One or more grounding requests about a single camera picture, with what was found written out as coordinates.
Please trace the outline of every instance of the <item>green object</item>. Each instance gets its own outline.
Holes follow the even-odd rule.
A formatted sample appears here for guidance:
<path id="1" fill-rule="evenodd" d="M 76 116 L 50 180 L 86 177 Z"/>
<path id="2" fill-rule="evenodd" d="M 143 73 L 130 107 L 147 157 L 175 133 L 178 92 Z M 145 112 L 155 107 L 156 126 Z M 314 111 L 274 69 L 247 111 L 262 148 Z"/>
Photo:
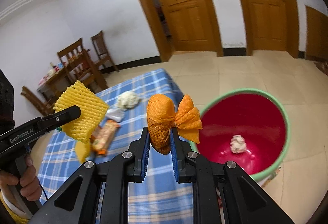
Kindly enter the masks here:
<path id="1" fill-rule="evenodd" d="M 213 105 L 218 103 L 219 101 L 221 101 L 221 100 L 223 100 L 227 97 L 230 97 L 230 96 L 233 96 L 233 95 L 238 95 L 238 94 L 257 94 L 257 95 L 261 95 L 263 97 L 266 97 L 271 102 L 273 102 L 276 105 L 276 107 L 280 110 L 281 115 L 283 116 L 283 119 L 285 121 L 286 140 L 285 140 L 285 144 L 283 146 L 283 149 L 282 149 L 280 155 L 278 156 L 276 161 L 271 166 L 269 166 L 265 170 L 262 170 L 261 172 L 250 175 L 253 178 L 253 180 L 255 180 L 256 182 L 260 182 L 261 180 L 265 179 L 267 176 L 275 173 L 276 169 L 279 167 L 279 165 L 282 163 L 284 157 L 286 156 L 286 154 L 288 152 L 289 144 L 290 144 L 290 123 L 289 123 L 289 119 L 288 119 L 287 113 L 286 113 L 283 105 L 274 96 L 270 95 L 269 93 L 267 93 L 265 91 L 254 89 L 254 88 L 236 89 L 236 90 L 228 92 L 228 93 L 226 93 L 222 96 L 219 96 L 218 98 L 214 99 L 211 103 L 209 103 L 206 106 L 206 108 L 204 108 L 201 111 L 200 118 L 202 118 L 204 113 L 207 110 L 209 110 Z M 189 143 L 190 143 L 191 149 L 194 152 L 198 152 L 196 144 L 194 142 L 189 142 Z"/>

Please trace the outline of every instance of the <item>silver screw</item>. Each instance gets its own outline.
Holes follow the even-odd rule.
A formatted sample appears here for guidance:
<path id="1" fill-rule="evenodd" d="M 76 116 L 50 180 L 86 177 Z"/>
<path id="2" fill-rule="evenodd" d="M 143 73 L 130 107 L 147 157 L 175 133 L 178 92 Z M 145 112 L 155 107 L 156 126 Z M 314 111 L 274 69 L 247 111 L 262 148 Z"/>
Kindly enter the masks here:
<path id="1" fill-rule="evenodd" d="M 237 164 L 234 161 L 228 161 L 227 162 L 227 166 L 228 166 L 228 168 L 233 169 L 233 168 L 235 168 L 237 166 Z"/>
<path id="2" fill-rule="evenodd" d="M 188 157 L 189 158 L 196 158 L 198 155 L 197 155 L 197 153 L 196 152 L 189 152 L 188 153 Z"/>
<path id="3" fill-rule="evenodd" d="M 84 166 L 89 169 L 89 168 L 92 168 L 94 165 L 94 163 L 92 161 L 87 161 L 84 163 Z"/>
<path id="4" fill-rule="evenodd" d="M 132 156 L 132 153 L 131 153 L 131 152 L 124 152 L 124 153 L 122 154 L 122 156 L 123 156 L 124 158 L 130 158 L 130 157 Z"/>

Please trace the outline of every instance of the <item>tablecloth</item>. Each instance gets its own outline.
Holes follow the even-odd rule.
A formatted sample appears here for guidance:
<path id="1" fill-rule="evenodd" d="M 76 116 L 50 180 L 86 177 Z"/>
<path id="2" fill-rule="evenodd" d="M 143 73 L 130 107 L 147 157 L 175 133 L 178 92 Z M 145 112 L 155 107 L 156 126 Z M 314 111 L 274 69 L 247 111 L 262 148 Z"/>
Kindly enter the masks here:
<path id="1" fill-rule="evenodd" d="M 181 90 L 163 69 L 115 85 L 97 96 L 111 107 L 118 95 L 130 90 L 136 92 L 141 100 L 134 109 L 125 112 L 108 155 L 96 158 L 96 163 L 111 160 L 126 151 L 132 141 L 140 138 L 143 127 L 147 126 L 146 107 L 152 95 L 160 93 L 170 97 L 175 110 L 183 98 Z M 38 174 L 48 197 L 80 166 L 74 151 L 75 143 L 64 132 L 56 131 L 52 135 Z M 45 203 L 43 194 L 40 200 Z M 192 223 L 192 185 L 175 181 L 171 154 L 161 155 L 150 147 L 144 182 L 129 183 L 129 223 Z"/>

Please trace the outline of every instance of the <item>orange mesh bag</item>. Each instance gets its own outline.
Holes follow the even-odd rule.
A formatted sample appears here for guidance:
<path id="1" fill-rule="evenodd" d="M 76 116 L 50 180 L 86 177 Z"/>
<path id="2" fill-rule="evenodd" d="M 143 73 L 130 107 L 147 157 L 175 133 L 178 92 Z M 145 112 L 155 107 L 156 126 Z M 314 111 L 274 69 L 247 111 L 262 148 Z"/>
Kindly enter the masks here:
<path id="1" fill-rule="evenodd" d="M 147 123 L 151 145 L 163 155 L 171 151 L 171 127 L 176 126 L 181 137 L 199 144 L 199 129 L 202 129 L 202 123 L 199 110 L 194 107 L 189 95 L 183 97 L 177 112 L 169 97 L 162 94 L 153 95 L 147 105 Z"/>

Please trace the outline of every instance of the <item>human hand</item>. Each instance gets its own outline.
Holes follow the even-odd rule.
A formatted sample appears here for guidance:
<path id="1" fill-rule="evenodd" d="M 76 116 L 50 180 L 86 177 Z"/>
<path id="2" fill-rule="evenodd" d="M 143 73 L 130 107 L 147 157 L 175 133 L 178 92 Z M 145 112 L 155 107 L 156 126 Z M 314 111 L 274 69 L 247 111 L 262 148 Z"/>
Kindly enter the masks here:
<path id="1" fill-rule="evenodd" d="M 20 183 L 22 186 L 21 195 L 26 197 L 28 201 L 36 201 L 42 195 L 42 189 L 39 185 L 40 181 L 36 176 L 36 169 L 33 166 L 33 160 L 29 155 L 25 157 L 27 169 L 23 176 L 18 179 L 14 175 L 0 170 L 0 189 L 4 197 L 7 198 L 14 206 L 21 210 L 14 195 L 9 189 L 9 185 L 14 186 Z"/>

